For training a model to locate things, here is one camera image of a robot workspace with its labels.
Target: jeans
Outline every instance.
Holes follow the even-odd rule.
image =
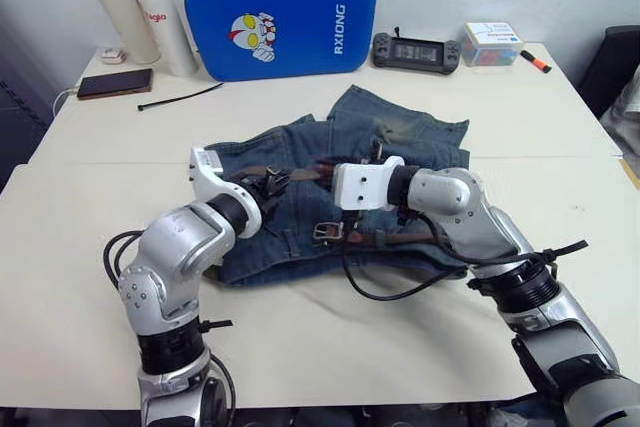
[[[326,157],[368,158],[376,139],[383,144],[383,157],[399,155],[407,165],[440,170],[468,166],[469,153],[458,148],[468,125],[468,121],[442,122],[352,86],[326,121],[306,115],[246,142],[223,142],[207,149],[217,151],[225,178],[253,165],[292,169],[311,167]],[[292,182],[273,218],[252,238],[238,239],[224,264],[206,275],[241,287],[287,282],[340,269],[340,245],[313,239],[316,224],[339,222],[340,218],[341,211],[329,192],[314,182]],[[350,265],[375,263],[420,269],[432,275],[462,265],[434,245],[385,245],[385,234],[428,232],[420,221],[399,226],[395,212],[365,212],[358,231],[376,234],[379,241],[375,246],[351,246]]]

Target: metal belt buckle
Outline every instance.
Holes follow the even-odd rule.
[[[320,222],[313,228],[313,240],[342,240],[342,223]]]

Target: blue case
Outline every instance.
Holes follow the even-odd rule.
[[[376,0],[185,0],[221,81],[350,72],[367,58]]]

